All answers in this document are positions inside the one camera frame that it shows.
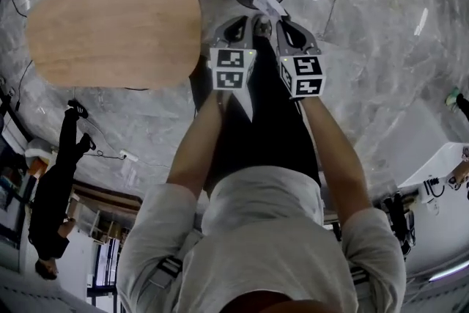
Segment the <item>person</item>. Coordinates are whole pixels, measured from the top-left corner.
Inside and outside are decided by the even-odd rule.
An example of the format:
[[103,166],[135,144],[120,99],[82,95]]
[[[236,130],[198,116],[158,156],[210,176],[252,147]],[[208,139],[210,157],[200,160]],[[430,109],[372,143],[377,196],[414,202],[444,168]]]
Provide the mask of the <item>person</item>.
[[[253,19],[252,122],[212,92],[187,130],[166,184],[147,192],[119,258],[128,312],[357,312],[348,262],[369,274],[377,312],[399,312],[405,264],[363,169],[318,97],[301,104],[341,224],[324,229],[313,141],[279,78],[272,26]],[[197,200],[210,203],[202,233]]]
[[88,133],[75,144],[76,122],[79,117],[86,119],[88,112],[76,100],[69,100],[68,107],[60,131],[56,164],[39,180],[31,205],[29,242],[37,250],[35,268],[44,279],[50,280],[57,277],[56,259],[65,252],[69,243],[67,236],[75,226],[74,219],[64,220],[76,164],[85,152],[96,149]]
[[454,87],[448,97],[446,97],[445,104],[451,110],[459,108],[469,121],[469,100],[464,98],[464,95],[462,95],[457,87]]

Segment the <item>table top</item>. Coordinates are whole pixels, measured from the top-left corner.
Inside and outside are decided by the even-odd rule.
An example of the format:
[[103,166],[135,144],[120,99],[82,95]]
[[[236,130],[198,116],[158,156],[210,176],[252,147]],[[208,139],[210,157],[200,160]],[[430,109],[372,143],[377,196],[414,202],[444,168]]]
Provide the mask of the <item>table top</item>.
[[51,84],[160,89],[195,68],[201,18],[199,0],[43,0],[26,37]]

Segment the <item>hair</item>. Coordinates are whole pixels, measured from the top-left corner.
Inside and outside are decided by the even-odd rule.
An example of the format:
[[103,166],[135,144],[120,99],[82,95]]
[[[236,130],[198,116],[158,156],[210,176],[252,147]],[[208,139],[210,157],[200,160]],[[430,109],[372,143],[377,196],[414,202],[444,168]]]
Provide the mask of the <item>hair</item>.
[[44,266],[44,264],[39,260],[36,261],[36,273],[41,275],[45,280],[50,280],[53,281],[57,279],[57,275],[54,273],[51,273],[47,268]]

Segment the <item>white paper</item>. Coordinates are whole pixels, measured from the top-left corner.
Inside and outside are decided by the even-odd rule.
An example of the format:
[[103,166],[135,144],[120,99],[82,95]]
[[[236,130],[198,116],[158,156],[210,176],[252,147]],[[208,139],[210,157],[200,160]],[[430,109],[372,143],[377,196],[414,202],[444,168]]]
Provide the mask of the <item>white paper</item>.
[[286,16],[284,8],[276,0],[253,0],[252,4],[266,16],[274,20],[280,20],[281,16]]

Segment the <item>gray t-shirt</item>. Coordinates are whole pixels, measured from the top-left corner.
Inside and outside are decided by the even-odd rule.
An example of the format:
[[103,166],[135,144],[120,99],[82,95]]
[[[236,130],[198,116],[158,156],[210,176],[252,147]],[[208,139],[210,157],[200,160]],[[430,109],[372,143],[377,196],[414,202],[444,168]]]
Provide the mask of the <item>gray t-shirt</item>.
[[[218,313],[256,290],[322,301],[356,312],[349,262],[369,273],[376,312],[399,312],[405,265],[385,213],[362,210],[342,228],[342,249],[322,228],[319,186],[272,166],[238,171],[219,182],[193,236],[196,199],[186,188],[159,185],[145,197],[119,259],[117,289],[129,312]],[[156,265],[183,257],[182,273],[162,287]]]

